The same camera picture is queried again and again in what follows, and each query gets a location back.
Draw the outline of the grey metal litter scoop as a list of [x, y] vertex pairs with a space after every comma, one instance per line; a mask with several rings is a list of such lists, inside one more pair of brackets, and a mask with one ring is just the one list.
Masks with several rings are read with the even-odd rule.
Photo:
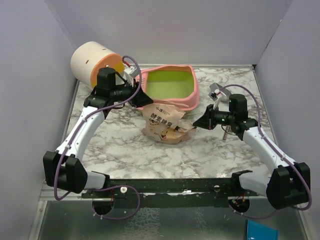
[[228, 89], [223, 88], [218, 83], [211, 84], [209, 88], [210, 88], [210, 93], [208, 95], [212, 100], [215, 100], [216, 98], [214, 94], [220, 92], [220, 100], [225, 103], [229, 101], [229, 97], [232, 93]]

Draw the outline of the pink and green litter box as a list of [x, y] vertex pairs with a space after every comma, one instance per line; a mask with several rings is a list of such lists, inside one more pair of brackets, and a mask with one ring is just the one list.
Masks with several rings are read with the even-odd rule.
[[199, 104], [200, 90], [195, 70], [190, 65], [167, 64], [143, 69], [141, 88], [156, 101], [171, 102], [185, 112]]

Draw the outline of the cream cylindrical cat house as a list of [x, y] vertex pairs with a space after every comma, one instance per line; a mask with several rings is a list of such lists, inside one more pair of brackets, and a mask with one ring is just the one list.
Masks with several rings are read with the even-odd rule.
[[110, 67], [123, 74], [125, 66], [122, 56], [95, 41], [89, 41], [78, 47], [70, 60], [74, 77], [87, 87], [97, 85], [99, 69]]

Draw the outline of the orange cat litter bag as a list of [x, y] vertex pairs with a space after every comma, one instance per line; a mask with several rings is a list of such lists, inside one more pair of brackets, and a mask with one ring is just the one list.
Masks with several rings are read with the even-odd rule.
[[196, 132], [196, 127], [182, 120], [185, 112], [180, 108], [162, 103], [146, 105], [142, 110], [145, 127], [142, 134], [165, 144], [188, 141]]

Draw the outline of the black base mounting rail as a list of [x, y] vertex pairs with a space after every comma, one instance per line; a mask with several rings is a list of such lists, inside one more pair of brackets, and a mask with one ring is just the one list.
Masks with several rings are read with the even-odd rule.
[[232, 178], [154, 178], [111, 179], [105, 188], [113, 190], [88, 190], [84, 199], [94, 203], [113, 200], [115, 208], [227, 208], [228, 200], [244, 194], [247, 199], [258, 194], [252, 190], [239, 190], [232, 186]]

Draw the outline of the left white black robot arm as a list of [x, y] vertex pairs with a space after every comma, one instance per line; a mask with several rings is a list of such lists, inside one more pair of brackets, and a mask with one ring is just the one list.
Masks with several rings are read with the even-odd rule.
[[81, 161], [94, 133], [112, 109], [121, 109], [126, 103], [134, 108], [153, 103], [143, 92], [141, 81], [136, 80], [141, 78], [142, 73], [137, 66], [127, 67], [123, 74], [111, 67], [98, 70], [97, 84], [84, 100], [75, 126], [55, 151], [47, 151], [43, 156], [48, 186], [55, 191], [65, 190], [76, 194], [93, 189], [101, 198], [110, 193], [110, 177], [99, 172], [88, 172]]

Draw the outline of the blue plastic object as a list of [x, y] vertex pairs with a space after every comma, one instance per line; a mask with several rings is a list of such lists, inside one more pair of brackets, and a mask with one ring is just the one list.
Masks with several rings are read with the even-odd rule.
[[247, 221], [247, 240], [278, 240], [279, 232], [258, 222]]

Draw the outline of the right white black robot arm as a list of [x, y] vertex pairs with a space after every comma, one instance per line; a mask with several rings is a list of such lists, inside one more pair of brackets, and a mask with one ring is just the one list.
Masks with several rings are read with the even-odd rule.
[[287, 156], [263, 131], [259, 123], [248, 115], [247, 99], [243, 94], [229, 96], [228, 111], [220, 111], [219, 103], [223, 94], [216, 90], [210, 93], [213, 103], [198, 120], [196, 128], [212, 130], [217, 125], [229, 126], [231, 131], [249, 145], [267, 166], [270, 177], [250, 170], [234, 173], [229, 189], [240, 196], [247, 190], [267, 197], [273, 208], [279, 210], [295, 205], [310, 203], [311, 174], [304, 162], [296, 162]]

